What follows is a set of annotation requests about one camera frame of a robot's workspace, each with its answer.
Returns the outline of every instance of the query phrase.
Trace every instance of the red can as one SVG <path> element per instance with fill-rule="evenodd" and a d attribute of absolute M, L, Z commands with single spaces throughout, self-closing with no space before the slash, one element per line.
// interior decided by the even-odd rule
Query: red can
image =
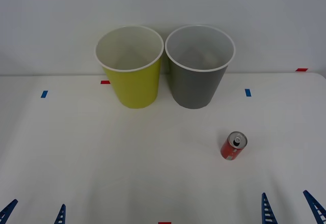
<path fill-rule="evenodd" d="M 243 133 L 239 131 L 232 132 L 221 148 L 221 154 L 223 158 L 227 160 L 235 159 L 238 154 L 245 148 L 247 143 L 247 138 Z"/>

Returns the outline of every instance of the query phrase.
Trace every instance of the pull tab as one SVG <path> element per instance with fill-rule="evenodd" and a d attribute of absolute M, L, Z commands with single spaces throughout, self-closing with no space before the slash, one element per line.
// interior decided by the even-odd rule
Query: pull tab
<path fill-rule="evenodd" d="M 241 134 L 238 134 L 235 139 L 233 140 L 233 144 L 238 147 L 240 145 L 240 142 L 242 140 L 242 135 Z"/>

